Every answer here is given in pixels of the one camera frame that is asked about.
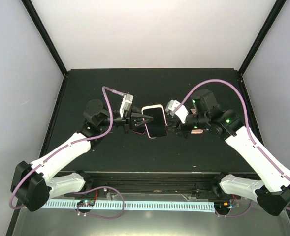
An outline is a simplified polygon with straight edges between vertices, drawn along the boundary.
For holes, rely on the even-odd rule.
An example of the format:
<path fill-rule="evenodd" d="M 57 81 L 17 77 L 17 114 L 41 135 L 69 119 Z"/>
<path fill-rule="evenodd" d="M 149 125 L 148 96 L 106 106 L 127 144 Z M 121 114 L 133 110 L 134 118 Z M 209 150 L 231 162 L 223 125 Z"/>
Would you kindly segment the pink phone case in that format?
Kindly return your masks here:
<path fill-rule="evenodd" d="M 152 117 L 152 120 L 145 124 L 147 135 L 150 139 L 167 136 L 167 124 L 163 105 L 144 106 L 141 112 L 143 115 Z"/>

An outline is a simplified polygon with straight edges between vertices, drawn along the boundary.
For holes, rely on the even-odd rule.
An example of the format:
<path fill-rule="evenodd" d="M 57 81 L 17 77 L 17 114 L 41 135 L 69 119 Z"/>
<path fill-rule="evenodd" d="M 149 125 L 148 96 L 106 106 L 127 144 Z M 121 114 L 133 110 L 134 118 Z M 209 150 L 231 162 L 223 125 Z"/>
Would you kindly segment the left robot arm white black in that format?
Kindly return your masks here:
<path fill-rule="evenodd" d="M 125 95 L 118 111 L 111 110 L 110 104 L 98 99 L 90 100 L 83 113 L 84 123 L 66 142 L 45 156 L 31 162 L 20 162 L 16 167 L 11 183 L 12 197 L 17 198 L 29 211 L 37 211 L 51 198 L 79 193 L 88 196 L 93 184 L 83 171 L 63 177 L 57 173 L 82 154 L 98 145 L 112 127 L 123 126 L 127 129 L 143 129 L 154 119 L 132 108 L 132 99 Z"/>

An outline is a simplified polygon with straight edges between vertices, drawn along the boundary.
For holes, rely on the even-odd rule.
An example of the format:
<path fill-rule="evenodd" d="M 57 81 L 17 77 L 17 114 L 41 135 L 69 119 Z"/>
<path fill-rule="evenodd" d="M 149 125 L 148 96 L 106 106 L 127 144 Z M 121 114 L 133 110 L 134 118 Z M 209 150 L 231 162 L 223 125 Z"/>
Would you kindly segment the black phone pink edge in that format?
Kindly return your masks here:
<path fill-rule="evenodd" d="M 146 133 L 146 128 L 144 126 L 134 127 L 132 131 L 136 134 L 144 135 Z"/>

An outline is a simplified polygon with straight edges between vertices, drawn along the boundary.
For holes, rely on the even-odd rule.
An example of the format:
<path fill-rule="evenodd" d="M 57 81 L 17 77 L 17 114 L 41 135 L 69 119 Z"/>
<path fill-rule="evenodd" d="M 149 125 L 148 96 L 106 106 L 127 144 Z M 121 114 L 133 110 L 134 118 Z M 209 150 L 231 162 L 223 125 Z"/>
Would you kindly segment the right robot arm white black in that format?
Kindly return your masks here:
<path fill-rule="evenodd" d="M 226 194 L 238 195 L 257 202 L 273 216 L 278 216 L 290 203 L 290 171 L 248 130 L 233 110 L 224 111 L 213 93 L 207 89 L 191 95 L 195 112 L 176 100 L 170 100 L 166 112 L 171 115 L 168 127 L 187 137 L 201 129 L 209 131 L 236 150 L 259 176 L 259 180 L 220 173 L 211 185 L 212 195 L 223 198 Z"/>

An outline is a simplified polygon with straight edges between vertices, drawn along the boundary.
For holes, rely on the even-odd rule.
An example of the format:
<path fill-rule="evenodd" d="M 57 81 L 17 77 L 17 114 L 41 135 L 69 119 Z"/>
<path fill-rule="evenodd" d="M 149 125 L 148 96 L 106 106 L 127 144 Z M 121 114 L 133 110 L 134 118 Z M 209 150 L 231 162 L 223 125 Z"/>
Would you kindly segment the pink cased phone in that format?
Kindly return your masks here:
<path fill-rule="evenodd" d="M 191 112 L 193 114 L 196 114 L 196 109 L 191 109 Z M 199 134 L 202 134 L 203 133 L 203 130 L 202 129 L 197 129 L 195 128 L 194 130 L 191 131 L 191 134 L 194 134 L 194 135 L 199 135 Z"/>

